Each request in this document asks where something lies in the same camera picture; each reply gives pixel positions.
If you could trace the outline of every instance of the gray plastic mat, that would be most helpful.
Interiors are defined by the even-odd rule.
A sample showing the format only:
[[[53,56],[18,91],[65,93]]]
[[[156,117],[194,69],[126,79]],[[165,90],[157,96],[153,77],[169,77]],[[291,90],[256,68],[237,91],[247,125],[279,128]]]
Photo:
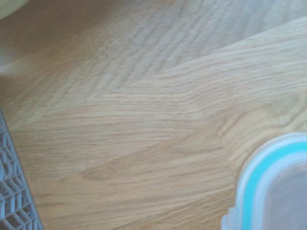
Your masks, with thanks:
[[[43,230],[0,111],[0,230]]]

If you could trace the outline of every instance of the plastic food container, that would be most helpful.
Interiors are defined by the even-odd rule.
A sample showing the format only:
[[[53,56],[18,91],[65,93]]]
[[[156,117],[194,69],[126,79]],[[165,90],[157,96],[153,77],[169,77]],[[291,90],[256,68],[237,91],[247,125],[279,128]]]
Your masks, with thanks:
[[[222,230],[307,229],[307,133],[260,147],[243,169]]]

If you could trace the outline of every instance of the wood grain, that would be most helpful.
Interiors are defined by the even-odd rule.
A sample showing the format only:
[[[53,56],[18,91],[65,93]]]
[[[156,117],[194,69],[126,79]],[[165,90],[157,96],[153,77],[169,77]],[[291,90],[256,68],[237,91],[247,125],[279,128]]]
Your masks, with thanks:
[[[46,230],[220,229],[253,151],[307,131],[302,0],[32,0],[0,106]]]
[[[209,130],[101,163],[59,181],[37,183],[39,180],[31,177],[42,221],[59,230],[113,229],[189,203],[203,203],[216,193],[234,194],[220,141]],[[230,204],[233,196],[224,197],[223,202]],[[215,217],[221,209],[225,206],[207,214]],[[91,223],[84,223],[86,217]]]

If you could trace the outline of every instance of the light oak surface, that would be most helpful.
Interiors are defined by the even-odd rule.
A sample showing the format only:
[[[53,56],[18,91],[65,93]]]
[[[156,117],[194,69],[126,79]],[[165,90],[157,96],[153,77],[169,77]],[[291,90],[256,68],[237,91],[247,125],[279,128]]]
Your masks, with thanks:
[[[303,0],[32,0],[0,106],[46,230],[218,230],[267,140],[307,131]]]

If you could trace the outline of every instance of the wooden surface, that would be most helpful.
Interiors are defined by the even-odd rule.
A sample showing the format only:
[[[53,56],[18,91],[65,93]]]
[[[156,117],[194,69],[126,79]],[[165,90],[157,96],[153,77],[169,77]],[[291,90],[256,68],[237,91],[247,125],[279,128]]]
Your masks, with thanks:
[[[32,0],[0,106],[46,230],[218,230],[253,150],[307,131],[304,0]]]

